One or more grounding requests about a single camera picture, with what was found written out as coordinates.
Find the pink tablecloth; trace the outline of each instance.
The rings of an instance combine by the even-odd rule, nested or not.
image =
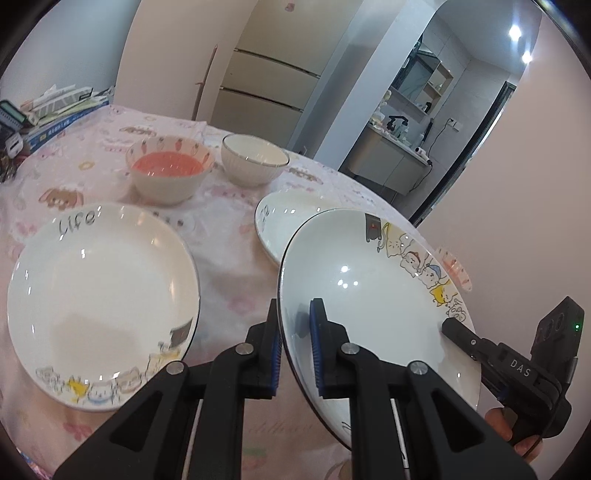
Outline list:
[[[193,138],[204,132],[205,143],[216,152],[215,168],[199,191],[173,209],[146,205],[131,187],[125,151],[150,132]],[[264,321],[276,296],[277,267],[265,255],[253,224],[255,207],[267,193],[287,188],[322,193],[343,206],[387,218],[424,243],[377,195],[296,154],[291,154],[290,168],[270,185],[251,190],[234,186],[219,160],[223,135],[205,123],[105,107],[62,132],[24,162],[12,183],[0,186],[1,420],[15,444],[45,470],[55,471],[109,417],[65,407],[37,388],[8,333],[5,292],[11,271],[27,239],[59,212],[44,201],[46,192],[69,195],[70,205],[76,206],[97,200],[145,205],[178,230],[202,282],[199,327],[185,358],[189,365],[210,361],[242,342],[250,325]],[[277,397],[246,404],[243,478],[350,478],[348,456],[306,403],[284,356]]]

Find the ceiling light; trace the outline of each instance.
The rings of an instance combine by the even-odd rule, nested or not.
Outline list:
[[[513,25],[509,30],[509,36],[513,41],[519,40],[521,38],[521,29],[517,25]]]

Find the screw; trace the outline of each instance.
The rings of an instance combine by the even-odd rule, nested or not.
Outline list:
[[[410,368],[410,371],[415,375],[424,375],[429,371],[429,367],[427,366],[427,364],[419,360],[411,362],[411,364],[408,367]]]
[[[351,342],[346,342],[340,346],[340,350],[345,355],[356,355],[357,353],[359,353],[359,345]]]
[[[236,353],[238,355],[250,355],[255,351],[255,348],[250,343],[239,343],[236,345]]]
[[[166,371],[171,375],[178,375],[182,373],[184,370],[184,365],[182,362],[170,362],[166,366]]]

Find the ceramic bowl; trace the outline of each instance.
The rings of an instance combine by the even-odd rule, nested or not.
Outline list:
[[[242,187],[258,187],[275,180],[289,162],[282,149],[262,138],[230,134],[222,140],[226,175]]]
[[[8,287],[8,330],[42,390],[108,411],[183,358],[199,305],[193,258],[166,223],[135,206],[84,205],[27,242]]]
[[[137,162],[153,153],[185,154],[202,165],[197,174],[159,176],[134,168]],[[164,136],[140,140],[125,154],[125,161],[131,172],[131,179],[138,191],[147,199],[160,205],[174,205],[191,197],[212,169],[215,155],[202,143],[190,138]]]
[[[472,407],[480,366],[441,334],[454,316],[473,330],[460,293],[431,254],[396,225],[359,210],[319,213],[294,235],[278,283],[285,352],[321,420],[351,445],[349,402],[318,395],[310,342],[309,308],[322,298],[330,321],[382,360],[422,360]]]
[[[256,207],[255,229],[265,252],[279,265],[291,237],[306,221],[340,204],[302,190],[273,192]]]

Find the finger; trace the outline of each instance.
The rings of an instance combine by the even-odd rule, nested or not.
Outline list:
[[[487,411],[484,415],[484,419],[504,441],[508,442],[511,440],[513,432],[511,431],[511,427],[509,427],[509,424],[503,416],[502,408],[493,408]]]
[[[531,448],[531,446],[536,442],[538,439],[538,435],[533,435],[531,437],[527,437],[525,440],[521,440],[517,445],[515,445],[515,451],[519,456],[524,456],[525,453]],[[534,450],[527,456],[525,461],[527,463],[532,462],[542,451],[542,446],[544,442],[540,442]]]

